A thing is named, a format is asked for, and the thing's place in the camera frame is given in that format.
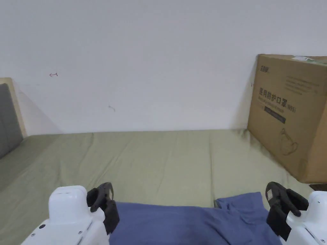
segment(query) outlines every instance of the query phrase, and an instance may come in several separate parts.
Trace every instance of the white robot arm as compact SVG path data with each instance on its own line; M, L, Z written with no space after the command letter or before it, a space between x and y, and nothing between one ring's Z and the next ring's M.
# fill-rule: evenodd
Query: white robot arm
M296 217L289 212L286 223L291 228L287 245L326 245L327 244L327 192L314 191L309 196L309 207L301 210Z
M106 209L106 202L113 200L108 193L98 191L100 187L93 189L96 190L95 199L98 200L98 207L93 207L94 212L88 205L88 193L84 187L57 188L49 198L49 219L43 221L22 244L109 245L110 233L107 231L117 226L119 217L115 210L115 219L106 217L112 213L112 210Z
M327 245L327 192L314 191L307 200L270 182L266 198L270 205L267 223L283 245Z

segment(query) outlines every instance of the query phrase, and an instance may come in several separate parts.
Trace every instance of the black label strip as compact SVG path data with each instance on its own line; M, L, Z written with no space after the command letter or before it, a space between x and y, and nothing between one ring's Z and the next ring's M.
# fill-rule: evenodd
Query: black label strip
M276 118L277 120L281 121L282 123L285 124L286 122L286 118L279 115L277 112L273 111L272 109L268 108L267 106L265 106L265 112L269 113L270 115L272 115L274 118Z

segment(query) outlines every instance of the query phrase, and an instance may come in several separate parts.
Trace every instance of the bed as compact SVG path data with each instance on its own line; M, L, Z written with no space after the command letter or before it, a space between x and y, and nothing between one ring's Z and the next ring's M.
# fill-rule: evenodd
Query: bed
M59 186L82 185L90 190L110 181L119 202L199 207L213 207L214 199L247 192L264 196L270 181L306 198L312 192L247 130L25 137L17 106L12 109L21 134L2 130L7 138L18 135L21 140L0 159L0 244L21 243L48 218L48 198Z

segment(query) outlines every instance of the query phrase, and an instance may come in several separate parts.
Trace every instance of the gray headboard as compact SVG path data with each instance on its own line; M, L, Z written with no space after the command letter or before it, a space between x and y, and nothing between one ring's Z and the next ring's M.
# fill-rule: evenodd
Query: gray headboard
M12 80L0 78L0 158L14 150L25 134Z

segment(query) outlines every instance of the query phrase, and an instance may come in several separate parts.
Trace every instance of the blue cloth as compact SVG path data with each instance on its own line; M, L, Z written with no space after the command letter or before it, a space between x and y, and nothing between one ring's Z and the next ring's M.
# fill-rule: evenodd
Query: blue cloth
M120 223L110 245L281 244L259 192L217 201L221 208L117 203Z

